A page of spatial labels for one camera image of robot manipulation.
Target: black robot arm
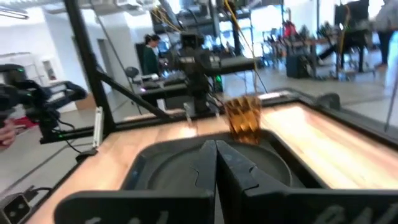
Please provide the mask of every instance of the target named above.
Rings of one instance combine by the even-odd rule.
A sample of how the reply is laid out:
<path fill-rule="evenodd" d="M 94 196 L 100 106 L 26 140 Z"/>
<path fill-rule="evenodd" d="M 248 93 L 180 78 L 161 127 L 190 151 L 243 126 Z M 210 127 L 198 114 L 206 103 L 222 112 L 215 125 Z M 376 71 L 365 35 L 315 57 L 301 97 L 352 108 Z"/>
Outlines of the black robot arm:
<path fill-rule="evenodd" d="M 62 96 L 51 100 L 53 96 Z M 59 108 L 67 104 L 86 98 L 86 91 L 70 81 L 56 83 L 50 87 L 42 87 L 32 80 L 15 82 L 13 85 L 0 84 L 0 123 L 14 112 L 16 105 L 22 104 L 25 115 L 38 123 L 44 138 L 57 134 L 54 129 L 58 126 Z"/>

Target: amber glass cup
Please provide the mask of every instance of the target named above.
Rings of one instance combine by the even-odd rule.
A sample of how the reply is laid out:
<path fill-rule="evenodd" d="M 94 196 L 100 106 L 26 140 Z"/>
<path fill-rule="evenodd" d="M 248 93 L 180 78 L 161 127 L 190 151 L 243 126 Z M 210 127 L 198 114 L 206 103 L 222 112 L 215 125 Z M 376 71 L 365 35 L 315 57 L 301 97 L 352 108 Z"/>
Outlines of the amber glass cup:
<path fill-rule="evenodd" d="M 242 96 L 225 102 L 224 106 L 234 140 L 259 144 L 261 100 L 256 96 Z"/>

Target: desk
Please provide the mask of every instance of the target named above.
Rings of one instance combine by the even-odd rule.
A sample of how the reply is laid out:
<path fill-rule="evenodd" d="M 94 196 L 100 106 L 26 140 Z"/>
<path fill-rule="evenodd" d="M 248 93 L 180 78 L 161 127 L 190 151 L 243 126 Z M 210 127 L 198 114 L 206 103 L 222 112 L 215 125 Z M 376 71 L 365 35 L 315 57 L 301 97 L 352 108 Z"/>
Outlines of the desk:
<path fill-rule="evenodd" d="M 275 68 L 275 64 L 277 62 L 277 49 L 281 47 L 285 47 L 287 50 L 288 49 L 293 49 L 296 47 L 310 47 L 310 56 L 311 56 L 311 69 L 312 69 L 312 76 L 316 77 L 317 76 L 317 64 L 318 64 L 318 55 L 317 55 L 317 45 L 320 44 L 328 44 L 330 42 L 335 42 L 337 37 L 331 37 L 329 39 L 327 38 L 320 38 L 320 39 L 308 39 L 308 40 L 296 40 L 294 42 L 291 42 L 289 40 L 284 40 L 283 42 L 273 42 L 270 43 L 269 45 L 271 46 L 272 49 L 272 64 L 273 67 Z"/>
<path fill-rule="evenodd" d="M 333 189 L 398 188 L 398 153 L 298 103 L 262 110 L 261 126 L 275 132 Z M 165 124 L 110 135 L 33 214 L 28 223 L 53 223 L 55 207 L 81 190 L 117 190 L 147 146 L 227 131 L 224 117 Z"/>

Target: red object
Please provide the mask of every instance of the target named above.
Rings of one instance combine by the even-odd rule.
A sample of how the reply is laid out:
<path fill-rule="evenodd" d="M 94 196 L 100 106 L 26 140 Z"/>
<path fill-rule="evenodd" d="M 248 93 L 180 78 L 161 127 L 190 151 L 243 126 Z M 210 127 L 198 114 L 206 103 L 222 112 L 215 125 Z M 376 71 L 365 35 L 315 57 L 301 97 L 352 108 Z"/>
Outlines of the red object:
<path fill-rule="evenodd" d="M 288 24 L 285 26 L 284 37 L 290 37 L 291 35 L 294 35 L 296 33 L 296 27 L 293 24 Z"/>
<path fill-rule="evenodd" d="M 18 125 L 24 125 L 25 128 L 27 128 L 27 129 L 28 129 L 28 128 L 31 128 L 31 127 L 34 127 L 34 126 L 37 125 L 37 124 L 31 122 L 26 116 L 23 117 L 23 118 L 15 119 L 15 120 L 14 120 L 14 124 L 15 124 L 16 126 L 18 126 Z"/>

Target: table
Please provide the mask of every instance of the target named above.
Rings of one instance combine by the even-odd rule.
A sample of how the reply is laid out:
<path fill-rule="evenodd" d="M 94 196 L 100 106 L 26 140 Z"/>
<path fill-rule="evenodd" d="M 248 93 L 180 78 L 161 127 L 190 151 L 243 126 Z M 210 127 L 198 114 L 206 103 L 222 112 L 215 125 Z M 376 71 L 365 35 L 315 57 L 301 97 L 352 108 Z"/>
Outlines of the table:
<path fill-rule="evenodd" d="M 310 47 L 310 56 L 311 56 L 311 69 L 312 69 L 312 77 L 317 76 L 317 64 L 318 64 L 318 55 L 317 55 L 317 45 L 320 44 L 330 44 L 331 42 L 336 42 L 337 37 L 333 36 L 330 37 L 329 39 L 327 38 L 319 38 L 319 39 L 308 39 L 308 40 L 296 40 L 294 42 L 290 42 L 289 40 L 284 40 L 284 43 L 282 42 L 274 42 L 274 43 L 269 43 L 272 48 L 272 64 L 275 68 L 275 63 L 277 61 L 277 50 L 278 48 L 281 47 L 286 47 L 286 49 L 294 49 L 296 47 Z"/>
<path fill-rule="evenodd" d="M 333 189 L 398 188 L 398 152 L 303 104 L 262 110 L 261 127 L 275 132 Z M 30 218 L 53 223 L 63 198 L 81 190 L 118 190 L 136 156 L 151 144 L 228 131 L 223 116 L 111 134 Z"/>

